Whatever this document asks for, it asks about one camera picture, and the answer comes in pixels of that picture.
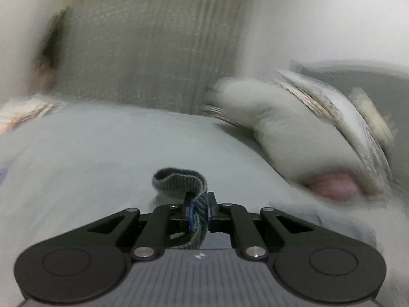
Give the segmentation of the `dark grey printed t-shirt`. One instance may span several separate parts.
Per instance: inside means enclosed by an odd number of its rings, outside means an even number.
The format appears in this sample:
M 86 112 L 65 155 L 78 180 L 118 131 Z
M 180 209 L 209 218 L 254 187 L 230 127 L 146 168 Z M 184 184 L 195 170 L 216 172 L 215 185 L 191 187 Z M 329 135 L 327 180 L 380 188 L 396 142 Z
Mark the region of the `dark grey printed t-shirt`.
M 171 239 L 173 247 L 199 248 L 209 226 L 209 197 L 205 177 L 195 170 L 162 168 L 153 175 L 152 185 L 160 196 L 179 198 L 183 201 L 182 214 L 188 220 L 189 230 Z

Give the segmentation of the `pink pillow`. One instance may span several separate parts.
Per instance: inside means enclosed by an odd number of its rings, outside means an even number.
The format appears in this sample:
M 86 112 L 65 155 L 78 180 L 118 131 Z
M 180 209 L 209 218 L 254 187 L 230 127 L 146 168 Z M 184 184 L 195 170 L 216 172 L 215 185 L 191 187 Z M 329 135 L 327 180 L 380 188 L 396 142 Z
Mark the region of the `pink pillow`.
M 347 173 L 320 175 L 304 185 L 316 196 L 334 202 L 346 202 L 361 194 L 359 185 Z

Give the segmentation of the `white grey pillow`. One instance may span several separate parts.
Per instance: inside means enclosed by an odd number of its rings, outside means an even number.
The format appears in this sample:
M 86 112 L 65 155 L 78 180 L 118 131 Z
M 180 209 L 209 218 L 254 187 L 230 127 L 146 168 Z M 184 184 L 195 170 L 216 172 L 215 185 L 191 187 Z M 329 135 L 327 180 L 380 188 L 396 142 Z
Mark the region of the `white grey pillow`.
M 208 88 L 205 101 L 251 130 L 272 167 L 287 180 L 305 187 L 314 177 L 347 173 L 363 194 L 362 163 L 355 151 L 331 123 L 282 86 L 226 78 Z

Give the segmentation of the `printed white pillow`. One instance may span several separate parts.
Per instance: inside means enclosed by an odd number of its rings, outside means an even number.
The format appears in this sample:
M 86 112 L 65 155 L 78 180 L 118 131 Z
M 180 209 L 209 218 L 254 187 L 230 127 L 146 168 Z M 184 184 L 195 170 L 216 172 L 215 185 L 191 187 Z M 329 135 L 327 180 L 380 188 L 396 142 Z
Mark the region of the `printed white pillow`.
M 379 179 L 392 177 L 389 150 L 382 149 L 349 97 L 325 82 L 292 71 L 280 70 L 279 74 L 293 87 L 295 94 L 309 98 L 310 106 L 338 128 L 370 173 Z

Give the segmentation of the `white orange folded cloth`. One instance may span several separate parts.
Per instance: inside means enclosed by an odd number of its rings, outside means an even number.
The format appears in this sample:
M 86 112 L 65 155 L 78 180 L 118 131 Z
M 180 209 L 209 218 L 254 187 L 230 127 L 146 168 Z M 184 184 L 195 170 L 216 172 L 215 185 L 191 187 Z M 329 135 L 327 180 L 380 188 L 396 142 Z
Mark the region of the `white orange folded cloth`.
M 66 102 L 36 94 L 31 97 L 12 98 L 1 106 L 1 134 L 11 132 L 20 125 L 55 112 Z

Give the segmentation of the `grey curtain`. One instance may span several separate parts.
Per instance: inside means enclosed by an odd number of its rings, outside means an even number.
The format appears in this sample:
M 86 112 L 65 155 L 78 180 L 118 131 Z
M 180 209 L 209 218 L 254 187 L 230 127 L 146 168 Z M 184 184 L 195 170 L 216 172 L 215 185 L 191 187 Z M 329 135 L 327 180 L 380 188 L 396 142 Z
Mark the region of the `grey curtain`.
M 197 114 L 234 74 L 246 0 L 79 0 L 55 89 L 74 98 Z

